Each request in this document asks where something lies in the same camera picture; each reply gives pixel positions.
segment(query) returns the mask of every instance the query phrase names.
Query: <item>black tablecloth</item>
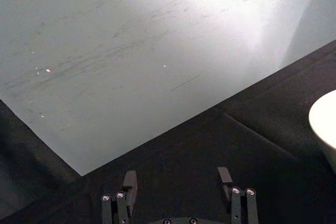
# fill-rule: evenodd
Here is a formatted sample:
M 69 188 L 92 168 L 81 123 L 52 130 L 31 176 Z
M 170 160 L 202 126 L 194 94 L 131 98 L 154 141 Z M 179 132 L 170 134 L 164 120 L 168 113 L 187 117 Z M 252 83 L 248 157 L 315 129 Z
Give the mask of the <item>black tablecloth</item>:
M 228 167 L 235 185 L 257 190 L 260 223 L 323 223 L 336 208 L 336 175 L 308 113 L 336 89 L 335 54 L 336 41 L 3 223 L 100 223 L 102 186 L 118 191 L 129 169 L 139 183 L 133 223 L 185 216 L 224 221 L 218 166 Z

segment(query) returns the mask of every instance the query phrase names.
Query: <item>screw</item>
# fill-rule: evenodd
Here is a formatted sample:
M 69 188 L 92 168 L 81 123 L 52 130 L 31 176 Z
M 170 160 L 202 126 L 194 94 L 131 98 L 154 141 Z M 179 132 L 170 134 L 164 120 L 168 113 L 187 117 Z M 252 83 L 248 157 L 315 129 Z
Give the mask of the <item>screw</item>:
M 122 197 L 124 197 L 124 193 L 117 193 L 117 198 L 122 198 Z
M 236 187 L 232 188 L 232 191 L 233 191 L 235 194 L 239 194 L 239 193 L 240 193 L 239 189 L 236 188 Z
M 108 195 L 104 195 L 102 198 L 103 201 L 108 201 L 109 199 L 110 199 L 110 196 Z
M 190 223 L 190 224 L 197 224 L 197 220 L 196 220 L 195 218 L 191 218 L 191 219 L 189 220 L 189 223 Z
M 247 189 L 246 192 L 250 195 L 253 195 L 255 193 L 252 189 Z

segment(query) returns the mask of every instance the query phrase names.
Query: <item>white surface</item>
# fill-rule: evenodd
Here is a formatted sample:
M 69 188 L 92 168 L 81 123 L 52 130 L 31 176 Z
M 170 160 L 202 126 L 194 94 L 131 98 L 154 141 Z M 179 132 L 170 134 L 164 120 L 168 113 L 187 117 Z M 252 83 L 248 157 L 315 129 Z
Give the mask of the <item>white surface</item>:
M 335 0 L 0 0 L 0 99 L 84 175 L 335 39 Z
M 313 104 L 309 111 L 309 123 L 320 138 L 320 147 L 336 173 L 336 90 Z

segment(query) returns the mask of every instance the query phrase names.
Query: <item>white bowl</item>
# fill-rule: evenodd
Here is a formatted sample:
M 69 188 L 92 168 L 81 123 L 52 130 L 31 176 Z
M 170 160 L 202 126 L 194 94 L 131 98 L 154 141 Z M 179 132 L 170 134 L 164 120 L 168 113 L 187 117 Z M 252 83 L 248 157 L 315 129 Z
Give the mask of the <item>white bowl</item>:
M 309 123 L 336 173 L 336 90 L 322 96 L 309 111 Z

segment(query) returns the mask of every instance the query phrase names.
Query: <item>black fabric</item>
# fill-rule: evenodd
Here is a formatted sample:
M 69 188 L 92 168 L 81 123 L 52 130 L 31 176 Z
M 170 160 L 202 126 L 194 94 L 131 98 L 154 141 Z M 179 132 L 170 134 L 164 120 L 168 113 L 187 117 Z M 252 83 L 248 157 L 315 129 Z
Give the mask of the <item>black fabric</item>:
M 217 166 L 257 190 L 260 223 L 323 223 L 336 206 L 336 175 L 307 116 L 335 89 L 335 51 L 333 42 L 1 223 L 100 223 L 102 187 L 118 191 L 129 169 L 139 183 L 133 223 L 225 221 Z
M 0 219 L 79 175 L 0 101 Z
M 222 109 L 298 157 L 322 157 L 308 114 L 311 106 L 332 90 L 336 90 L 336 51 L 311 61 L 264 92 L 222 105 Z

